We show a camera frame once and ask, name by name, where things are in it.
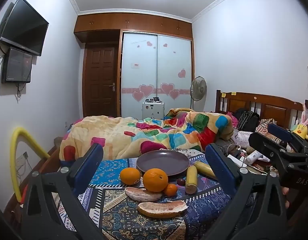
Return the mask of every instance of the backpack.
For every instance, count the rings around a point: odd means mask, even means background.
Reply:
[[[255,132],[255,129],[259,124],[258,113],[240,108],[233,113],[233,116],[238,120],[237,128],[239,131]]]

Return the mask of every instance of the blue tablecloth section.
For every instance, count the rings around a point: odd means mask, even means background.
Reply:
[[[207,163],[205,155],[190,157],[193,164],[199,160]],[[178,187],[177,195],[162,196],[158,202],[184,200],[188,209],[172,219],[152,219],[140,214],[138,202],[126,196],[119,179],[119,173],[126,167],[136,167],[137,158],[103,161],[95,172],[86,192],[79,200],[95,224],[108,239],[150,240],[150,239],[197,239],[216,220],[230,197],[218,182],[198,175],[196,194],[187,195],[185,187],[177,185],[178,178],[186,178],[186,173],[169,178]],[[136,187],[143,187],[142,180]],[[74,230],[62,204],[59,212],[65,226]]]

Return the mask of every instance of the headboard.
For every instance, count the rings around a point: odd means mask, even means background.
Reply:
[[[290,128],[291,111],[296,110],[295,122],[303,111],[301,103],[286,98],[242,92],[222,93],[220,90],[216,91],[216,113],[233,113],[239,108],[257,112],[259,106],[261,119],[274,118],[277,125],[286,129]]]

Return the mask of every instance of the orange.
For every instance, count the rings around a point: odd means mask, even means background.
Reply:
[[[168,184],[167,187],[164,189],[164,194],[168,197],[172,197],[177,192],[177,186],[175,184]]]
[[[119,176],[126,185],[134,185],[141,179],[141,173],[136,168],[124,168]]]
[[[149,191],[161,192],[168,184],[168,177],[161,169],[150,169],[143,176],[143,184]]]

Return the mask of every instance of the metal screw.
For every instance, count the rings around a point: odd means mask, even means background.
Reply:
[[[270,176],[273,177],[273,178],[276,178],[277,177],[277,174],[275,171],[271,171],[270,173]]]
[[[61,173],[67,173],[70,169],[68,167],[61,168]]]
[[[247,173],[248,173],[248,169],[246,169],[246,168],[244,168],[244,167],[240,168],[239,171],[240,171],[240,173],[242,173],[242,174],[247,174]]]
[[[39,175],[38,171],[33,171],[32,177],[37,177]]]

